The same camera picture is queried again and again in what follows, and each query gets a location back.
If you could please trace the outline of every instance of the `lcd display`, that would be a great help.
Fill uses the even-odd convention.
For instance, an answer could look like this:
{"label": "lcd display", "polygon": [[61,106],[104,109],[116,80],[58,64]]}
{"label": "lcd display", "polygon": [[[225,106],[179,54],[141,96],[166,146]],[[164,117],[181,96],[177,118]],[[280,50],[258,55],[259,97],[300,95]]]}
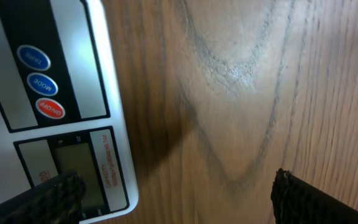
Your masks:
{"label": "lcd display", "polygon": [[59,147],[55,157],[62,172],[74,169],[83,177],[86,185],[83,211],[105,206],[88,143]]}

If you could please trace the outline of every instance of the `red button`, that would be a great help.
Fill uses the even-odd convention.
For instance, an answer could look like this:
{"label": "red button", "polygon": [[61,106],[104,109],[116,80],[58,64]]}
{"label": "red button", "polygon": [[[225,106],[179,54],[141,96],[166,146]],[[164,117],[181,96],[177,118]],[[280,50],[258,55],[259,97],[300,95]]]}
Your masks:
{"label": "red button", "polygon": [[62,119],[66,115],[63,106],[53,99],[40,98],[35,102],[35,107],[48,118]]}

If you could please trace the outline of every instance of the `tare button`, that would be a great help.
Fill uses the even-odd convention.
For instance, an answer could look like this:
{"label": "tare button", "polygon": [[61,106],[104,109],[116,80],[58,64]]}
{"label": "tare button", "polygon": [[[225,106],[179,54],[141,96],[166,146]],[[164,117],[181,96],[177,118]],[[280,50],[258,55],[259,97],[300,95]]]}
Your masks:
{"label": "tare button", "polygon": [[27,84],[36,93],[43,96],[54,96],[57,94],[58,87],[54,80],[41,73],[31,73],[27,76]]}
{"label": "tare button", "polygon": [[19,60],[27,67],[46,71],[50,67],[50,60],[48,56],[37,47],[31,45],[21,45],[16,52]]}
{"label": "tare button", "polygon": [[66,115],[63,106],[53,99],[40,98],[35,102],[35,107],[47,118],[62,119]]}

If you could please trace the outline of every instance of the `wooden surface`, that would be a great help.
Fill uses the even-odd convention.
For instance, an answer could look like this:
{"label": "wooden surface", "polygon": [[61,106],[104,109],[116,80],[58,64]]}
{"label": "wooden surface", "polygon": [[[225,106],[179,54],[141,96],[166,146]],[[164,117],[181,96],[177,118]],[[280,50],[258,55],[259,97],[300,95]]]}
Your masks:
{"label": "wooden surface", "polygon": [[282,167],[358,210],[358,1],[104,0],[140,199],[274,223]]}

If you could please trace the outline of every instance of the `digital scale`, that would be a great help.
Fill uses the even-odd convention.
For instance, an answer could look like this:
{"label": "digital scale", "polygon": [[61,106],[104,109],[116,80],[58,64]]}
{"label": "digital scale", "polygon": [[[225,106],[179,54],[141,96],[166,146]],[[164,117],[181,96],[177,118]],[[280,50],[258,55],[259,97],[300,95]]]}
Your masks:
{"label": "digital scale", "polygon": [[0,203],[71,169],[82,223],[137,205],[103,5],[0,1]]}

